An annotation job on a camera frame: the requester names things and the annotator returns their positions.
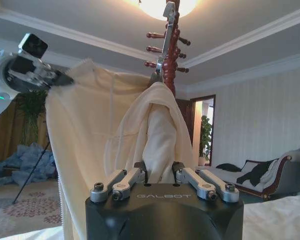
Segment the patterned rug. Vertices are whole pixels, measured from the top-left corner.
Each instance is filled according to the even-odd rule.
[[[12,204],[20,187],[0,186],[0,238],[61,225],[58,182],[31,183]]]

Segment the white bed sheet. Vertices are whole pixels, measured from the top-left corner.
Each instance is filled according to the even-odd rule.
[[[0,238],[0,240],[63,240],[62,226],[46,228],[38,231],[26,232],[18,235]]]
[[[61,226],[1,240],[62,240]],[[244,205],[243,240],[300,240],[300,196]]]

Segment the metal bolt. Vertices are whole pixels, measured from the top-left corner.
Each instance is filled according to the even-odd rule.
[[[207,198],[208,200],[214,201],[217,199],[217,194],[214,191],[209,191]]]
[[[236,186],[233,183],[226,183],[225,189],[229,192],[234,192],[236,189]]]
[[[119,191],[114,191],[114,192],[112,193],[112,199],[113,199],[114,201],[119,201],[121,198],[122,198],[121,192],[119,192]]]
[[[102,182],[97,182],[94,184],[94,190],[96,192],[101,192],[104,189],[104,184]]]

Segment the potted plant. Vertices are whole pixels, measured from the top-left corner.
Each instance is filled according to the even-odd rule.
[[[45,112],[47,92],[33,91],[22,93],[17,98],[17,108],[24,114],[25,122],[21,143],[30,145],[38,140],[38,117]]]
[[[209,123],[209,118],[207,118],[207,116],[202,116],[199,144],[199,165],[204,165],[205,162],[209,161],[209,154],[211,150],[211,129],[212,125]]]

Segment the black tripod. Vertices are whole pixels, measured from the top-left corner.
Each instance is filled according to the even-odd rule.
[[[34,165],[32,171],[30,172],[28,178],[25,180],[23,186],[21,187],[21,189],[20,189],[20,191],[18,192],[17,196],[16,196],[15,199],[13,200],[12,204],[15,204],[15,203],[16,203],[16,201],[17,201],[19,195],[21,194],[22,190],[25,188],[25,186],[26,186],[27,182],[29,181],[31,175],[32,175],[32,174],[34,173],[34,171],[36,170],[36,167],[38,166],[38,164],[39,164],[40,160],[42,159],[43,155],[45,154],[45,152],[47,151],[47,148],[49,147],[49,145],[50,145],[50,141],[48,141],[48,143],[47,143],[47,145],[45,146],[44,150],[42,151],[40,157],[38,158],[38,161],[37,161],[36,164]]]

